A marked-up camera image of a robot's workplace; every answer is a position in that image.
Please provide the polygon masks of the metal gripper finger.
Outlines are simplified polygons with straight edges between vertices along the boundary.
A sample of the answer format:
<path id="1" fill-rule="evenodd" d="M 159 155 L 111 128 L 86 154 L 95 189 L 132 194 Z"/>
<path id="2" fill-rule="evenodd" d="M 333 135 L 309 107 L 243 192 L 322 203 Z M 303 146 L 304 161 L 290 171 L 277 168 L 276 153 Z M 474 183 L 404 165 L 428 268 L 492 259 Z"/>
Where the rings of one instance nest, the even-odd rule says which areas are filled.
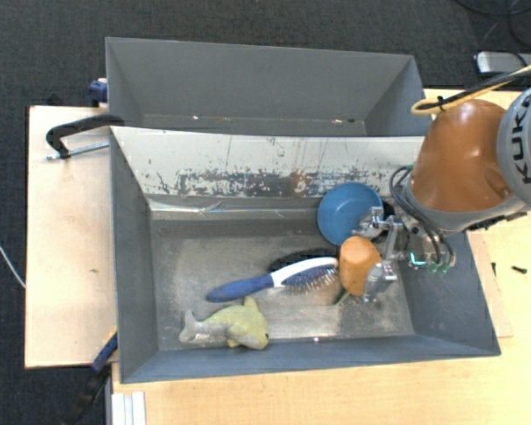
<path id="1" fill-rule="evenodd" d="M 382 218 L 384 211 L 382 206 L 374 206 L 359 221 L 358 227 L 352 230 L 354 236 L 362 236 L 374 239 L 383 232 Z"/>
<path id="2" fill-rule="evenodd" d="M 397 278 L 395 263 L 392 260 L 384 259 L 376 263 L 367 274 L 362 300 L 367 303 L 374 302 Z"/>

